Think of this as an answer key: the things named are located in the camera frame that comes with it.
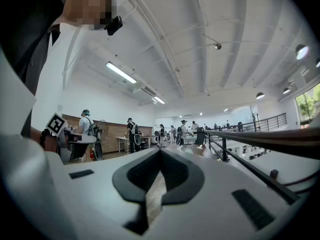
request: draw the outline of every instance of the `green tree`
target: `green tree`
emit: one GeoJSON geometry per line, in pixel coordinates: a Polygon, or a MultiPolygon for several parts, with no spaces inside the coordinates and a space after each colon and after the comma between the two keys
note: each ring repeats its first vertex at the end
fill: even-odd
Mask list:
{"type": "Polygon", "coordinates": [[[314,102],[320,102],[320,83],[313,87],[313,99],[314,102]]]}
{"type": "Polygon", "coordinates": [[[296,97],[295,100],[299,106],[301,120],[308,120],[315,116],[314,99],[310,95],[304,93],[296,97]]]}

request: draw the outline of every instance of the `camera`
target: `camera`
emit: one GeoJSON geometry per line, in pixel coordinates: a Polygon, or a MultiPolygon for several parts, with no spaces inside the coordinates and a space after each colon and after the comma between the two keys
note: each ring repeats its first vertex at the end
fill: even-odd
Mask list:
{"type": "Polygon", "coordinates": [[[105,27],[104,30],[107,31],[108,36],[112,36],[116,33],[120,28],[122,28],[123,22],[120,16],[113,18],[105,27]]]}
{"type": "Polygon", "coordinates": [[[217,43],[217,44],[214,46],[214,48],[215,48],[216,50],[220,50],[221,47],[222,47],[221,43],[217,43]]]}

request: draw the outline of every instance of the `black slot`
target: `black slot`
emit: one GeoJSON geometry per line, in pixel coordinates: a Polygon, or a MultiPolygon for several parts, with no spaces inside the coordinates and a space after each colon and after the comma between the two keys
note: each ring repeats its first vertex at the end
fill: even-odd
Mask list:
{"type": "Polygon", "coordinates": [[[81,178],[90,174],[94,174],[94,172],[92,170],[82,170],[82,171],[77,171],[77,172],[72,172],[69,173],[70,178],[71,179],[77,179],[77,178],[81,178]]]}
{"type": "Polygon", "coordinates": [[[236,190],[232,195],[258,230],[274,221],[275,218],[245,189],[236,190]]]}

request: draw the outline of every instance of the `cap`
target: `cap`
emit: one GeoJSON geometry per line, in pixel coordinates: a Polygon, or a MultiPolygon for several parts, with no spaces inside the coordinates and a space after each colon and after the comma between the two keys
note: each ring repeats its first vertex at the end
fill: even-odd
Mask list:
{"type": "Polygon", "coordinates": [[[82,111],[82,114],[86,114],[87,116],[90,116],[90,111],[88,109],[85,109],[84,111],[82,111]]]}

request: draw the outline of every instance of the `backpack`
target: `backpack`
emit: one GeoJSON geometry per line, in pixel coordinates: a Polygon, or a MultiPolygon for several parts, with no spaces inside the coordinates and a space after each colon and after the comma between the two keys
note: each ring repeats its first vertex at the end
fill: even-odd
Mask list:
{"type": "Polygon", "coordinates": [[[133,125],[132,129],[130,130],[132,135],[139,134],[138,125],[135,124],[134,122],[130,122],[130,123],[133,125]]]}
{"type": "Polygon", "coordinates": [[[134,122],[130,122],[133,127],[132,129],[130,130],[131,131],[131,134],[133,136],[133,141],[136,145],[140,146],[141,144],[141,138],[140,138],[140,135],[139,135],[139,128],[138,128],[138,125],[135,124],[134,122]]]}
{"type": "Polygon", "coordinates": [[[181,129],[181,126],[179,126],[179,127],[178,127],[178,130],[177,130],[177,131],[178,131],[179,136],[181,136],[181,135],[182,135],[182,129],[181,129]]]}
{"type": "Polygon", "coordinates": [[[100,132],[100,128],[97,126],[96,123],[91,123],[91,120],[88,118],[88,117],[84,117],[86,119],[88,119],[89,121],[89,129],[88,129],[88,135],[89,136],[93,136],[93,137],[96,137],[98,136],[98,133],[100,132]]]}

